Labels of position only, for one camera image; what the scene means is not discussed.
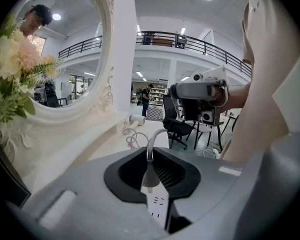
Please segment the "person in black clothes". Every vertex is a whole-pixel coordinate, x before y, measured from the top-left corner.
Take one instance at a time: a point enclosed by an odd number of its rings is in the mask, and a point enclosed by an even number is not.
[[[152,100],[152,98],[150,97],[150,91],[151,89],[154,87],[154,85],[152,83],[150,83],[147,88],[144,88],[142,90],[142,116],[145,117],[146,116],[146,112],[147,109],[149,107],[149,101]]]

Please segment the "white pillar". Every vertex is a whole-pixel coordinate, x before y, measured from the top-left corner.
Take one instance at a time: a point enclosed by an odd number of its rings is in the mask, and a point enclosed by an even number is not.
[[[130,111],[132,70],[137,38],[135,0],[114,0],[112,64],[110,79],[113,105],[117,111]]]
[[[169,78],[168,78],[168,88],[176,83],[176,70],[177,61],[175,59],[170,60]]]

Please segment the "mirror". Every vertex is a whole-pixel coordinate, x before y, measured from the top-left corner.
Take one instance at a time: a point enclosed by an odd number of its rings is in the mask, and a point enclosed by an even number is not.
[[[95,3],[29,0],[17,15],[17,26],[36,46],[42,61],[52,56],[67,62],[51,80],[34,87],[32,98],[43,106],[64,108],[84,97],[99,75],[99,59],[83,58],[87,54],[100,58],[102,49],[102,22]]]

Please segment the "black vase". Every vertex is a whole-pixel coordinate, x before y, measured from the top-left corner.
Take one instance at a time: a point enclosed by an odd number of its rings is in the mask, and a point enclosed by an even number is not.
[[[30,195],[0,144],[0,199],[22,207]]]

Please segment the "beige shirt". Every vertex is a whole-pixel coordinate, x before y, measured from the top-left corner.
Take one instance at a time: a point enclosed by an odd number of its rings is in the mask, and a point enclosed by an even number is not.
[[[231,141],[223,150],[224,160],[236,162],[246,162],[288,133],[273,94],[300,55],[300,33],[279,0],[249,0],[242,29],[243,61],[252,65],[252,79]]]

